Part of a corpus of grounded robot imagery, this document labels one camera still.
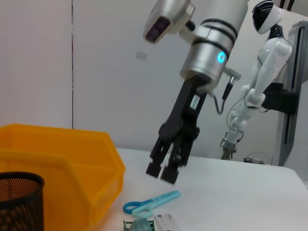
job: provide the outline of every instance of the white wall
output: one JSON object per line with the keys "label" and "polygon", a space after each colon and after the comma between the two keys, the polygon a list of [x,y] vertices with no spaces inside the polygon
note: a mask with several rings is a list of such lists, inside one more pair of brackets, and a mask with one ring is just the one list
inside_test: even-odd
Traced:
{"label": "white wall", "polygon": [[[104,130],[117,147],[151,150],[160,126],[168,118],[183,80],[179,72],[190,47],[178,36],[168,36],[158,45],[142,39],[143,24],[155,0],[74,0],[74,127]],[[209,11],[208,1],[195,0],[193,20],[200,23]],[[238,90],[248,83],[257,52],[268,35],[254,29],[249,11],[228,62],[243,75],[218,116],[214,101],[207,98],[199,116],[201,129],[192,154],[220,158],[221,138],[227,130],[226,116],[238,100]],[[281,22],[287,36],[292,24],[303,17],[287,13]],[[147,55],[146,61],[136,53]],[[228,78],[217,87],[222,96]],[[277,112],[252,118],[235,159],[242,161],[253,151],[274,152]]]}
{"label": "white wall", "polygon": [[0,125],[72,127],[71,0],[0,1]]}

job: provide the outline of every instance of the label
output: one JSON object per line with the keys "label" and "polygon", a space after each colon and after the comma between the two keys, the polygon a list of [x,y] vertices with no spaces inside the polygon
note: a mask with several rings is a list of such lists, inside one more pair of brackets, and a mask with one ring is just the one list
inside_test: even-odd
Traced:
{"label": "label", "polygon": [[192,102],[191,102],[191,109],[196,110],[199,101],[200,101],[200,96],[194,95],[194,97],[193,97],[193,99],[192,99]]}

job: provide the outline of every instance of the robotic arm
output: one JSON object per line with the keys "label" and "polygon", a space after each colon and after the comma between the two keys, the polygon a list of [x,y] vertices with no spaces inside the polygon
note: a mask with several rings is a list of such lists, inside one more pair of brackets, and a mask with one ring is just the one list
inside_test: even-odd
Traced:
{"label": "robotic arm", "polygon": [[273,81],[277,82],[293,52],[291,43],[283,37],[281,26],[277,25],[282,17],[281,9],[270,1],[264,1],[255,7],[253,14],[258,33],[264,34],[271,29],[271,34],[259,51],[250,84],[243,86],[240,100],[235,104],[231,114],[229,131],[222,141],[225,141],[222,159],[232,158],[233,153],[237,151],[236,144],[243,138],[243,129],[248,119],[258,111],[266,98],[263,92]]}
{"label": "robotic arm", "polygon": [[154,6],[144,38],[156,44],[164,35],[180,32],[191,49],[180,72],[185,81],[168,120],[159,130],[147,174],[158,178],[171,145],[169,164],[161,179],[174,184],[178,167],[187,165],[193,141],[200,132],[199,113],[207,92],[217,86],[224,71],[246,16],[248,1],[211,1],[211,11],[200,26],[190,21],[195,10],[190,0],[158,0]]}

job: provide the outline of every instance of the yellow storage bin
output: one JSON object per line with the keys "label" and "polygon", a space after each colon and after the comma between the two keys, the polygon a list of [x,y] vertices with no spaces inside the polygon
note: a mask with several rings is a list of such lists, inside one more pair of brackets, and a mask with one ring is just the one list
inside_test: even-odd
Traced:
{"label": "yellow storage bin", "polygon": [[84,231],[123,188],[125,167],[102,132],[27,125],[0,128],[0,171],[45,180],[45,231]]}

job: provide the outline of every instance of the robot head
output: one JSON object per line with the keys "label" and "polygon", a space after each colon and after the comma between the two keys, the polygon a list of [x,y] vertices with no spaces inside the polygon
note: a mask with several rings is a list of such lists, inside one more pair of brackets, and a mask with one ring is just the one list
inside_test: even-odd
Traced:
{"label": "robot head", "polygon": [[282,20],[283,9],[277,7],[273,1],[262,1],[252,11],[254,25],[259,34],[265,34]]}

